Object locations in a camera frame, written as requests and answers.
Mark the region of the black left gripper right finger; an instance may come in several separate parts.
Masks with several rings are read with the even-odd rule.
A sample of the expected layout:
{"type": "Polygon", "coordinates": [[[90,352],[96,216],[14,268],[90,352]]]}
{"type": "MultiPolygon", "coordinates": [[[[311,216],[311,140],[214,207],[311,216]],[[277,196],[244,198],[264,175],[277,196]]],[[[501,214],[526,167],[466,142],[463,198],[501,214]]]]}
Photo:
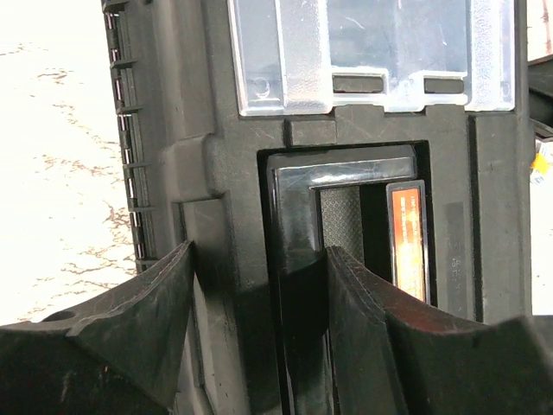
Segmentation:
{"type": "Polygon", "coordinates": [[[549,414],[552,319],[486,325],[430,306],[327,249],[343,414],[549,414]]]}

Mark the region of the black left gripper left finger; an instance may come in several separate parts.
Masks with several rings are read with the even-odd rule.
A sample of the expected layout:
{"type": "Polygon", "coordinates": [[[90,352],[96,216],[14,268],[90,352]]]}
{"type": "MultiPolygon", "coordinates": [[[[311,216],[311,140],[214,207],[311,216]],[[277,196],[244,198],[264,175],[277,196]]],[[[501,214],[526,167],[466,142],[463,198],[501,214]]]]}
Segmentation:
{"type": "Polygon", "coordinates": [[[194,247],[41,322],[1,327],[3,414],[170,414],[194,247]]]}

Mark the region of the black plastic toolbox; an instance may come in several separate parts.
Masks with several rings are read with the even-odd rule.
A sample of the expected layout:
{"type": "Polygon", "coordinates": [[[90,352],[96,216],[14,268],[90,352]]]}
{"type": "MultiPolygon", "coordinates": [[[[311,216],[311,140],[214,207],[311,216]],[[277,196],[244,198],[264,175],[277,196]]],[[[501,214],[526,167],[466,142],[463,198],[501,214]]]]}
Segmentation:
{"type": "Polygon", "coordinates": [[[326,250],[531,312],[524,1],[105,1],[137,269],[195,247],[174,410],[335,414],[326,250]]]}

